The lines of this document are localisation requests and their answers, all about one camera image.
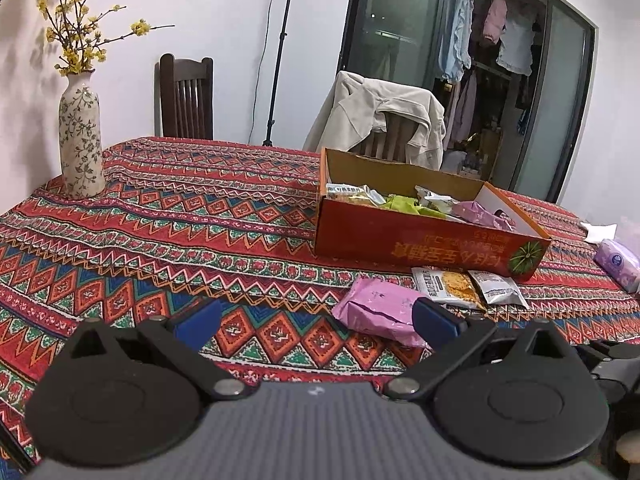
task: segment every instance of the pink snack package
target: pink snack package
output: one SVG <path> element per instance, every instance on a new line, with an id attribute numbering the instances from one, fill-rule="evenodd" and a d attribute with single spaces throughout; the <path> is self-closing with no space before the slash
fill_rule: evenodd
<path id="1" fill-rule="evenodd" d="M 359 276 L 332 314 L 356 332 L 395 339 L 404 346 L 428 348 L 411 320 L 415 300 L 423 297 L 417 290 Z"/>
<path id="2" fill-rule="evenodd" d="M 451 207 L 451 214 L 459 216 L 472 224 L 484 225 L 502 229 L 503 231 L 513 231 L 513 221 L 501 216 L 492 215 L 478 202 L 458 202 Z"/>

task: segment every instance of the metal screw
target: metal screw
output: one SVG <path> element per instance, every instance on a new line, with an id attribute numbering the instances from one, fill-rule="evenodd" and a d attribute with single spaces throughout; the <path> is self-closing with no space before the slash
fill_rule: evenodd
<path id="1" fill-rule="evenodd" d="M 244 383 L 238 379 L 222 379 L 213 387 L 213 390 L 224 397 L 235 397 L 244 391 Z"/>
<path id="2" fill-rule="evenodd" d="M 420 383 L 411 377 L 398 377 L 389 381 L 387 387 L 396 395 L 411 395 L 420 389 Z"/>

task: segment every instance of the purple tissue package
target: purple tissue package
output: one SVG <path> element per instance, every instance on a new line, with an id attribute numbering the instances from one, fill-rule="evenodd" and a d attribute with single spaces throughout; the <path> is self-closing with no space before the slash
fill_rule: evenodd
<path id="1" fill-rule="evenodd" d="M 404 346 L 428 348 L 411 320 L 415 300 L 423 297 L 417 290 L 359 276 L 331 312 L 356 332 L 395 339 Z"/>
<path id="2" fill-rule="evenodd" d="M 640 259 L 624 245 L 615 240 L 603 240 L 594 261 L 629 294 L 638 292 Z"/>

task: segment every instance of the electrical cable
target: electrical cable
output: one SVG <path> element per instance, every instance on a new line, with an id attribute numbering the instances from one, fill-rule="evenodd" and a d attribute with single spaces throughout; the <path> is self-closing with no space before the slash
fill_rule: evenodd
<path id="1" fill-rule="evenodd" d="M 260 63 L 258 63 L 258 77 L 255 80 L 255 93 L 254 93 L 254 110 L 252 111 L 251 118 L 251 130 L 249 131 L 249 140 L 248 144 L 251 144 L 251 136 L 254 133 L 255 126 L 255 105 L 258 102 L 258 85 L 260 84 L 260 69 L 262 68 L 262 62 L 264 61 L 264 54 L 267 52 L 267 40 L 269 38 L 269 22 L 271 21 L 271 6 L 273 5 L 273 0 L 269 0 L 269 9 L 267 10 L 267 31 L 264 35 L 264 47 L 262 48 L 262 56 L 260 56 Z"/>

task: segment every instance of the wooden chair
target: wooden chair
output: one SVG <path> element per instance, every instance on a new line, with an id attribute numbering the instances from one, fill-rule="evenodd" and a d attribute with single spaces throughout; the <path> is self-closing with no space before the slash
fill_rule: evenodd
<path id="1" fill-rule="evenodd" d="M 160 58 L 162 135 L 213 140 L 213 60 Z"/>
<path id="2" fill-rule="evenodd" d="M 404 148 L 418 129 L 418 123 L 387 112 L 385 112 L 385 121 L 386 133 L 371 132 L 366 139 L 349 151 L 383 160 L 405 162 Z"/>

